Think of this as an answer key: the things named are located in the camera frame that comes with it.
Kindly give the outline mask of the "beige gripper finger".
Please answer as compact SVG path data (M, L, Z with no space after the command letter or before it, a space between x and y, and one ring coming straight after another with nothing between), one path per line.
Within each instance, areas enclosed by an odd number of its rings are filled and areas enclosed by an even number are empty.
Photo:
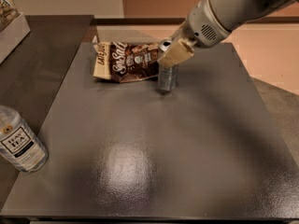
M158 64L170 68L189 60L194 55L194 48L185 38L165 40L159 45Z

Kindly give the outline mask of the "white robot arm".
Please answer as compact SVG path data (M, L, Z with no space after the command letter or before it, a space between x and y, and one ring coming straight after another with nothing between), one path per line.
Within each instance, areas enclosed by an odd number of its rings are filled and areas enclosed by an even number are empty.
M189 60L194 49L212 48L241 25L263 18L299 0L201 0L165 41L158 64L170 68Z

